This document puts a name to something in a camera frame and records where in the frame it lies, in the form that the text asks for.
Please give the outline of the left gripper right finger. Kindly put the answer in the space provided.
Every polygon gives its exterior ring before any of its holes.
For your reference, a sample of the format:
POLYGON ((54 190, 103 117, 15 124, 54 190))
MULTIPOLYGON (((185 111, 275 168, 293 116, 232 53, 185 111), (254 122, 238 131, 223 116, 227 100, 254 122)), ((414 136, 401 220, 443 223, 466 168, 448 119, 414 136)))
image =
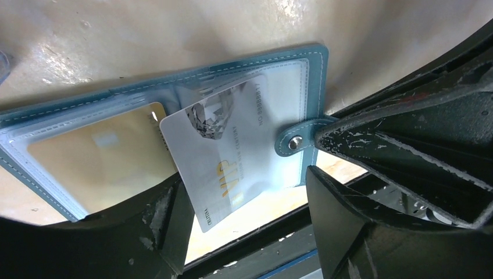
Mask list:
POLYGON ((479 230, 403 214, 317 166, 306 190, 324 278, 491 278, 492 227, 479 230))

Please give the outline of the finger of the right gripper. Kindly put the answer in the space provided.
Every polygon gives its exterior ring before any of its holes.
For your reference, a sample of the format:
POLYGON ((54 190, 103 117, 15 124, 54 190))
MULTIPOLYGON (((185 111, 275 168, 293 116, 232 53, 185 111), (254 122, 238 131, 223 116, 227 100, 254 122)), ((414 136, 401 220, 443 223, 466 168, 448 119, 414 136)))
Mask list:
POLYGON ((317 149, 397 186, 453 223, 492 224, 492 23, 337 113, 317 149))

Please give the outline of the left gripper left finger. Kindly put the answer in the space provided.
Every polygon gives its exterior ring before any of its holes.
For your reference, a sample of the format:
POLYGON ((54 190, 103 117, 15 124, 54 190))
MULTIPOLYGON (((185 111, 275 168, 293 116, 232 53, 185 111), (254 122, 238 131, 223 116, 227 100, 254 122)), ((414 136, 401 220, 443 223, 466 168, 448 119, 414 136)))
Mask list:
POLYGON ((1 277, 177 278, 193 219, 179 174, 75 223, 1 218, 1 277))

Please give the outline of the gold card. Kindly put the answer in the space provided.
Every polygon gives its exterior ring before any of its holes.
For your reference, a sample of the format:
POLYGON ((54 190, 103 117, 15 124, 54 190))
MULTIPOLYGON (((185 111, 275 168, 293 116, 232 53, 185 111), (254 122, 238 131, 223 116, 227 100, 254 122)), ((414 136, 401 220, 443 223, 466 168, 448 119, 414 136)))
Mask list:
POLYGON ((85 214, 107 209, 176 173, 158 124, 160 103, 101 120, 27 147, 85 214))

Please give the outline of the blue leather card holder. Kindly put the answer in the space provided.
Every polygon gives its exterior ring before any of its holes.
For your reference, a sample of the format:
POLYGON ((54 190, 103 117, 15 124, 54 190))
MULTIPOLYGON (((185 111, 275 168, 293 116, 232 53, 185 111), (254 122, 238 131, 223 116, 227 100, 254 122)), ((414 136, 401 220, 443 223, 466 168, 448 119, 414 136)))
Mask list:
POLYGON ((305 184, 328 57, 312 44, 11 110, 1 166, 70 221, 178 173, 208 231, 305 184))

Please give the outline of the silver card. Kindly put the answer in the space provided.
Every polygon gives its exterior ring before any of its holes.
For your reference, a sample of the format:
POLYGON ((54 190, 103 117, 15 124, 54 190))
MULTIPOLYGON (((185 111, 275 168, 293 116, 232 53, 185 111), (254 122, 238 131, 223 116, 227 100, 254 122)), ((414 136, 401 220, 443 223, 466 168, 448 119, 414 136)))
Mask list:
POLYGON ((275 150, 283 125, 299 119, 300 94, 259 73, 160 122, 200 228, 209 231, 265 191, 301 183, 301 155, 275 150))

